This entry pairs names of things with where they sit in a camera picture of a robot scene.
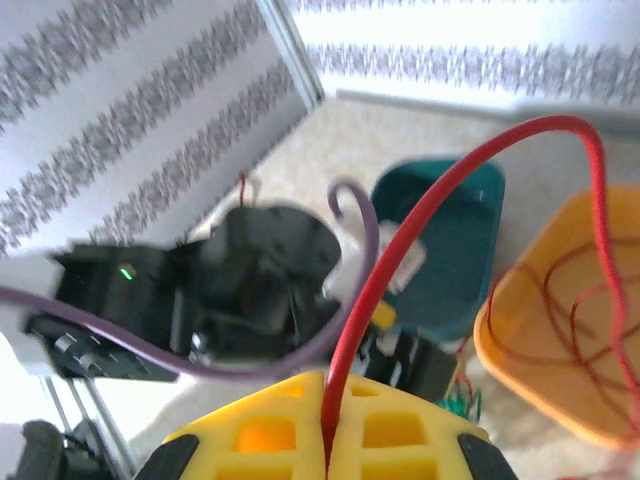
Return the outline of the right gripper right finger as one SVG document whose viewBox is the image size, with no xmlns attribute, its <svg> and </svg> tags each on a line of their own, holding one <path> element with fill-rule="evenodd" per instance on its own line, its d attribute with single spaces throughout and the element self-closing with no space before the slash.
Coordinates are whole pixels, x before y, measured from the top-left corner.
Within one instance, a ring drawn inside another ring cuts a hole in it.
<svg viewBox="0 0 640 480">
<path fill-rule="evenodd" d="M 515 479 L 488 433 L 417 396 L 351 375 L 332 448 L 332 477 Z"/>
</svg>

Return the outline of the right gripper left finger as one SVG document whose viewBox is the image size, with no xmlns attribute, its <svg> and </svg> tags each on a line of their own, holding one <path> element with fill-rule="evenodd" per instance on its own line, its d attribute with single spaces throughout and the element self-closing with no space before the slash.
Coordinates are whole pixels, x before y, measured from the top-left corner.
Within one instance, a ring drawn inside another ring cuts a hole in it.
<svg viewBox="0 0 640 480">
<path fill-rule="evenodd" d="M 169 434 L 135 477 L 324 479 L 323 390 L 307 372 L 221 407 Z"/>
</svg>

